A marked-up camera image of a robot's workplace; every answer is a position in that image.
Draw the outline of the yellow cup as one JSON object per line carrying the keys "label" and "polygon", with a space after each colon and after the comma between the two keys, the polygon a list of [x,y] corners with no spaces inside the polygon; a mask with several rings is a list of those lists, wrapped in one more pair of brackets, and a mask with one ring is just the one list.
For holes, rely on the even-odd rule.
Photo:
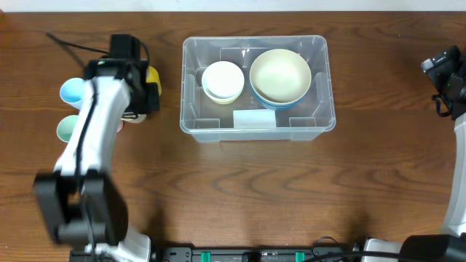
{"label": "yellow cup", "polygon": [[161,95],[162,94],[162,87],[161,87],[161,81],[160,81],[160,78],[159,78],[159,73],[158,71],[152,67],[152,66],[149,66],[147,68],[147,71],[146,71],[146,83],[149,83],[149,84],[156,84],[157,85],[157,90],[158,90],[158,94]]}

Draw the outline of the white bowl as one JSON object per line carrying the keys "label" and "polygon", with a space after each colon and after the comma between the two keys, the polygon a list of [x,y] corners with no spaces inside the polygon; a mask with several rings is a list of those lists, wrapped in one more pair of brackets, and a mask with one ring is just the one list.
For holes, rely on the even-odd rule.
{"label": "white bowl", "polygon": [[229,98],[243,90],[245,77],[239,66],[219,61],[205,69],[201,82],[202,87],[207,87],[216,97]]}

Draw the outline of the yellow bowl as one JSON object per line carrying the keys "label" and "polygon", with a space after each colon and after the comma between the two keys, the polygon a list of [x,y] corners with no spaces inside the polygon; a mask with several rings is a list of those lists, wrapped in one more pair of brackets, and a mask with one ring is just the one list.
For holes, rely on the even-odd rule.
{"label": "yellow bowl", "polygon": [[232,98],[215,98],[215,97],[209,97],[213,102],[220,104],[220,105],[226,105],[233,103],[237,97],[232,97]]}

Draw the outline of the large beige bowl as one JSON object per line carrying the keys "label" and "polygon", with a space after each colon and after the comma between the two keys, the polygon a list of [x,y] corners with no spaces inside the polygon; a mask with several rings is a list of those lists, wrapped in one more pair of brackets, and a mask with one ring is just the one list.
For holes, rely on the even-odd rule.
{"label": "large beige bowl", "polygon": [[251,87],[271,102],[289,103],[307,93],[312,72],[306,60],[288,49],[271,49],[250,67]]}

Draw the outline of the dark blue bowl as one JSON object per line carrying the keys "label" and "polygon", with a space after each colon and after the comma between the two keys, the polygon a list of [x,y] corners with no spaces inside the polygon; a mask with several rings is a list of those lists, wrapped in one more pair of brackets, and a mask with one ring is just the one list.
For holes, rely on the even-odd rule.
{"label": "dark blue bowl", "polygon": [[257,99],[257,101],[263,107],[265,107],[267,109],[270,109],[270,110],[273,110],[273,111],[283,111],[283,110],[287,110],[289,108],[293,108],[298,103],[300,103],[304,99],[304,97],[306,95],[306,93],[304,93],[299,99],[297,99],[295,101],[292,101],[292,102],[289,102],[289,103],[276,103],[276,102],[271,102],[271,101],[261,97],[254,87],[251,87],[251,91],[253,93],[254,98]]}

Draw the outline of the cream white cup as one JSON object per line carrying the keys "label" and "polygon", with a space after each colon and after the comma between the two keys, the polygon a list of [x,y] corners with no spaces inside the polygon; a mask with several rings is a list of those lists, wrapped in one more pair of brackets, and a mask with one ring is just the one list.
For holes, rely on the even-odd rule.
{"label": "cream white cup", "polygon": [[125,112],[121,118],[122,121],[138,124],[143,122],[146,119],[147,115],[146,114],[136,114],[136,113],[130,113],[130,112]]}

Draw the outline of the grey bowl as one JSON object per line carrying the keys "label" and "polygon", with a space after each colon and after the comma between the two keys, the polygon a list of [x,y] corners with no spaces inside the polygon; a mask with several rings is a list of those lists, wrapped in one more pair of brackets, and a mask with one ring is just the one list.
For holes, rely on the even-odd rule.
{"label": "grey bowl", "polygon": [[240,90],[237,94],[229,98],[216,97],[207,87],[203,87],[203,91],[213,102],[221,105],[226,105],[233,103],[241,95],[243,90]]}

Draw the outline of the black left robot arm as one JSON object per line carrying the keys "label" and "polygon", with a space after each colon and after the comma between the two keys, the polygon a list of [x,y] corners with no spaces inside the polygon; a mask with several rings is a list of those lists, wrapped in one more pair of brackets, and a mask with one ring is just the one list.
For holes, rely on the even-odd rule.
{"label": "black left robot arm", "polygon": [[148,81],[148,50],[130,34],[113,34],[102,57],[82,67],[84,97],[70,140],[53,171],[33,190],[50,239],[70,245],[70,261],[154,261],[150,237],[129,225],[127,205],[111,179],[122,120],[142,122],[159,110],[160,83]]}

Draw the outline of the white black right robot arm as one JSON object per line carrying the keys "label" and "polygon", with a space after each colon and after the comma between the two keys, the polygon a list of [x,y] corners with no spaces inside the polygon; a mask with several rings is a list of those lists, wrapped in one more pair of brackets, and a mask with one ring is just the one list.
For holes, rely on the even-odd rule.
{"label": "white black right robot arm", "polygon": [[437,229],[416,232],[405,240],[369,237],[355,251],[389,253],[387,258],[361,256],[356,261],[459,261],[465,262],[465,53],[455,46],[420,64],[435,88],[432,100],[440,117],[453,121],[454,142],[450,192],[437,211]]}

